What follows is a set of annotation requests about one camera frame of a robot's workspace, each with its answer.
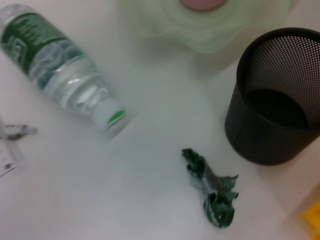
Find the green label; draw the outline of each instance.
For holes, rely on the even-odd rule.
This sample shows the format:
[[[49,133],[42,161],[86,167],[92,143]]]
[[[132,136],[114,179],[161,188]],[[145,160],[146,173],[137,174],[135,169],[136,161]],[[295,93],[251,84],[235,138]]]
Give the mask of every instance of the green label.
[[[36,13],[15,18],[5,28],[1,44],[9,57],[28,74],[35,55],[46,45],[66,37]]]

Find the white surface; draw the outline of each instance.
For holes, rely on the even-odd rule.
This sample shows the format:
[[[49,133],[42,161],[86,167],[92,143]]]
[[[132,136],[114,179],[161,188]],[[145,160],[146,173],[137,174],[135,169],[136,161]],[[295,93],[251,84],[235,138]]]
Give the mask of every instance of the white surface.
[[[296,215],[320,180],[320,141],[287,164],[262,167],[238,156],[224,134],[237,62],[225,66],[251,34],[223,58],[195,55],[135,39],[111,0],[18,2],[91,55],[132,119],[107,142],[92,124],[46,100],[0,54],[1,116],[39,128],[19,142],[24,164],[0,178],[1,240],[308,239]],[[319,9],[318,0],[305,0],[288,24],[320,31]],[[183,147],[199,151],[219,175],[240,174],[230,228],[205,218]]]

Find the candy wrapper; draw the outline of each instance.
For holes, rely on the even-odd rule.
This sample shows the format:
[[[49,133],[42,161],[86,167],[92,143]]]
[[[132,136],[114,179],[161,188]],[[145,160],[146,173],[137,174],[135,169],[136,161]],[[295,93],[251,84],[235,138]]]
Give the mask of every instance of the candy wrapper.
[[[182,156],[188,163],[187,169],[192,176],[192,185],[205,195],[203,208],[208,220],[218,228],[229,227],[235,214],[232,202],[239,195],[232,192],[238,175],[217,177],[205,158],[190,148],[182,150]]]

